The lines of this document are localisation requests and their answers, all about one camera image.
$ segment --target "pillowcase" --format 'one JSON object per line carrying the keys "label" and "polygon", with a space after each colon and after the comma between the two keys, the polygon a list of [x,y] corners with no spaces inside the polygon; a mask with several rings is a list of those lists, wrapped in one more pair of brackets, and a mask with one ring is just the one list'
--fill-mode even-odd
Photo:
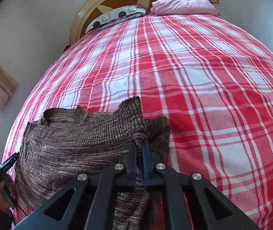
{"label": "pillowcase", "polygon": [[111,11],[108,11],[103,15],[100,15],[95,20],[93,20],[88,25],[87,29],[85,30],[85,33],[87,33],[89,30],[93,28],[99,28],[99,30],[102,30],[106,27],[111,27],[123,21],[128,21],[136,17],[144,16],[145,14],[146,10],[143,9],[140,4],[119,7]]}
{"label": "pillowcase", "polygon": [[157,16],[208,14],[218,16],[209,0],[157,0],[150,9]]}

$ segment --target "red plaid bedspread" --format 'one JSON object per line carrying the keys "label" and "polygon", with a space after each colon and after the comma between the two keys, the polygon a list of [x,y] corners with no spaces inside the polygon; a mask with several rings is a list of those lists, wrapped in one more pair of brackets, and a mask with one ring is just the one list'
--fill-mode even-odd
{"label": "red plaid bedspread", "polygon": [[3,160],[48,108],[112,112],[136,95],[145,117],[169,118],[174,169],[202,173],[262,229],[273,229],[273,53],[218,17],[145,16],[86,35],[29,95]]}

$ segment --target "metal screw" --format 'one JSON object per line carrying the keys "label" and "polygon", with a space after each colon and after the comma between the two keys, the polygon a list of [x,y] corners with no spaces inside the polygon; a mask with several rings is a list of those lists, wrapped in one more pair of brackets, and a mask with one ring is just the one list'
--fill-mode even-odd
{"label": "metal screw", "polygon": [[201,174],[199,174],[199,173],[194,173],[194,174],[192,174],[192,178],[193,178],[194,180],[200,180],[200,179],[202,178],[202,176],[201,176]]}
{"label": "metal screw", "polygon": [[87,175],[86,174],[80,174],[78,175],[78,180],[79,181],[85,181],[87,179]]}
{"label": "metal screw", "polygon": [[163,163],[158,163],[158,164],[156,165],[156,168],[157,168],[158,170],[164,170],[164,169],[166,168],[166,166],[165,166],[165,164],[163,164]]}
{"label": "metal screw", "polygon": [[124,165],[121,164],[121,163],[117,163],[117,164],[114,165],[114,168],[115,168],[116,170],[122,170],[122,169],[124,168]]}

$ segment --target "white wall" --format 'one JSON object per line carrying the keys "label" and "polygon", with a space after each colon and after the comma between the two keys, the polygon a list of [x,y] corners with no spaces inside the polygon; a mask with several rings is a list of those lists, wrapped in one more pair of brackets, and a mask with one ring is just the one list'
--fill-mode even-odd
{"label": "white wall", "polygon": [[86,0],[4,0],[0,5],[0,64],[19,83],[0,112],[0,162],[11,126],[31,90],[69,44]]}
{"label": "white wall", "polygon": [[273,0],[220,0],[216,8],[273,51]]}

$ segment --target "hand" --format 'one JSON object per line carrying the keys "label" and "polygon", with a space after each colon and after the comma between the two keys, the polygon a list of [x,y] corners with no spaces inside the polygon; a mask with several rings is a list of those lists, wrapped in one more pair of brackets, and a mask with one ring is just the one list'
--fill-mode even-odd
{"label": "hand", "polygon": [[[13,199],[16,199],[16,189],[15,189],[15,186],[13,184],[13,181],[12,181],[12,178],[10,175],[6,174],[8,176],[8,180],[9,180],[9,183],[10,185],[8,186],[8,189],[10,191],[10,196],[13,198]],[[1,181],[0,182],[0,187],[3,188],[5,186],[5,182],[4,181]],[[1,193],[1,189],[0,189],[0,210],[5,212],[5,213],[10,213],[10,205],[7,203],[7,201],[4,199],[4,196],[2,195]]]}

